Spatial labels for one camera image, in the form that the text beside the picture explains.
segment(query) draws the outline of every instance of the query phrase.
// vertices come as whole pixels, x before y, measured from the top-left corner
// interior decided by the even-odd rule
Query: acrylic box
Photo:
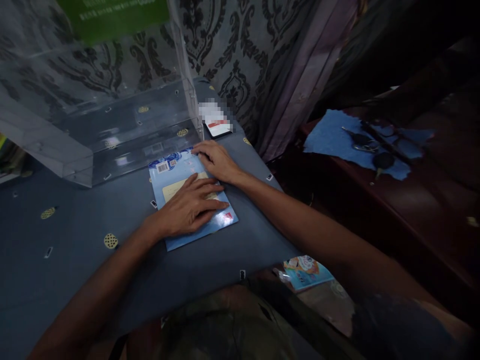
[[[0,132],[92,187],[203,140],[175,1],[170,21],[86,47],[53,0],[2,2]]]

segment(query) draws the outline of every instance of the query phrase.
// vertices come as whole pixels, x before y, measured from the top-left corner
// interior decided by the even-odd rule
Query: torn blue paper
[[[357,117],[349,116],[339,110],[327,110],[322,120],[318,122],[310,135],[308,135],[303,152],[337,156],[341,159],[354,162],[363,168],[375,171],[375,166],[372,163],[375,154],[355,150],[352,147],[352,138],[342,127],[353,133],[369,136],[362,130],[360,120]],[[389,136],[393,133],[391,127],[387,126],[382,128],[380,126],[374,126],[374,128],[379,133],[387,136],[384,139],[390,144],[398,138],[396,135]],[[434,130],[398,129],[398,131],[420,145],[425,144],[435,133]],[[402,139],[396,146],[410,159],[420,158],[423,155],[422,149],[408,140]],[[376,154],[382,151],[385,150],[380,148]],[[396,158],[393,166],[384,170],[383,174],[389,174],[397,180],[403,180],[409,172],[410,167]]]

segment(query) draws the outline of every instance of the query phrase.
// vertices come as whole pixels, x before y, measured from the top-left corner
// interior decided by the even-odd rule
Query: table
[[[220,99],[204,78],[195,79],[198,101]],[[270,174],[245,133],[218,140],[244,170],[267,182]],[[78,188],[40,167],[29,178],[0,186],[0,353],[25,358],[55,316],[113,250],[104,237],[126,240],[155,209],[147,167],[92,189]],[[267,182],[280,189],[275,179]],[[159,243],[129,285],[103,335],[117,337],[170,310],[292,258],[300,252],[238,189],[225,192],[239,221],[174,251]],[[42,220],[41,213],[57,207]],[[44,255],[53,247],[48,259]]]

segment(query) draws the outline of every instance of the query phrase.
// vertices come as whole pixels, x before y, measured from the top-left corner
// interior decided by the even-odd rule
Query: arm
[[[331,218],[242,171],[223,146],[204,141],[192,153],[199,154],[219,180],[245,192],[287,239],[327,267],[352,297],[382,292],[441,306],[396,261]]]
[[[149,250],[166,237],[195,232],[217,209],[229,206],[205,200],[206,195],[223,190],[214,185],[216,179],[196,178],[197,174],[190,176],[90,277],[45,331],[29,359],[83,359]]]

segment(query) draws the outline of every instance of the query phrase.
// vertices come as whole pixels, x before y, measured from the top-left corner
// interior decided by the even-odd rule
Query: forearm
[[[234,185],[299,249],[326,266],[351,295],[385,292],[440,304],[410,274],[336,221],[242,173]]]
[[[105,261],[46,330],[31,359],[70,355],[88,349],[154,241],[142,228]]]

